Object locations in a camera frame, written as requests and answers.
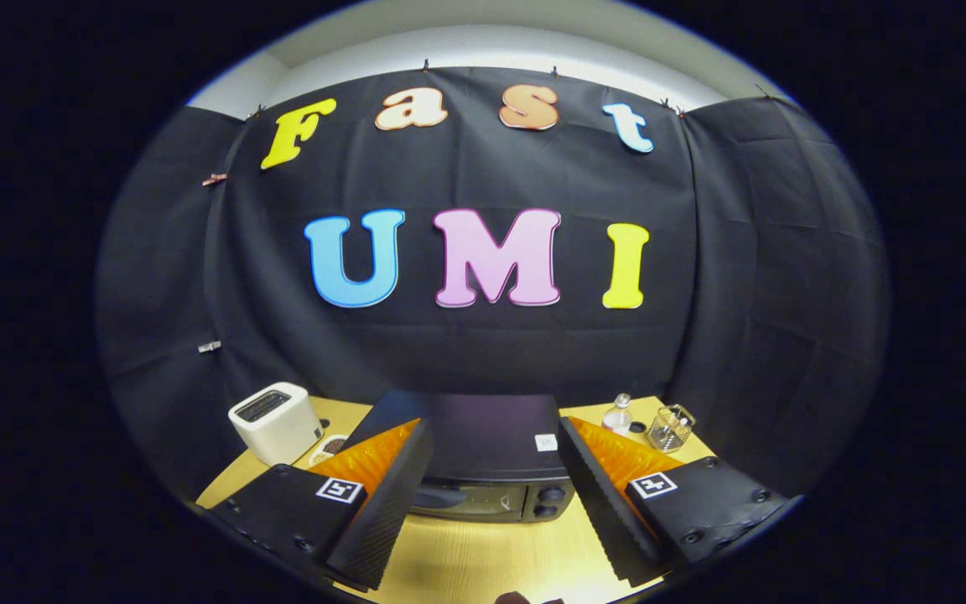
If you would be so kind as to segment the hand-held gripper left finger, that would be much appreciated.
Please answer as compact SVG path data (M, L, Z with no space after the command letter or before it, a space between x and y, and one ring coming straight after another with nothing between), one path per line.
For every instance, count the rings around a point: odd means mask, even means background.
M415 418L309 470L276 464L208 518L300 580L375 590L433 450L429 421Z

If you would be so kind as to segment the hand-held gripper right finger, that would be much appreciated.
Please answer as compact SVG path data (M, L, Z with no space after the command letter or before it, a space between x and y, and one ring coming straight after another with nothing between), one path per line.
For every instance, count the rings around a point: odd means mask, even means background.
M681 462L575 417L561 418L558 451L615 575L633 587L728 557L791 507L717 456Z

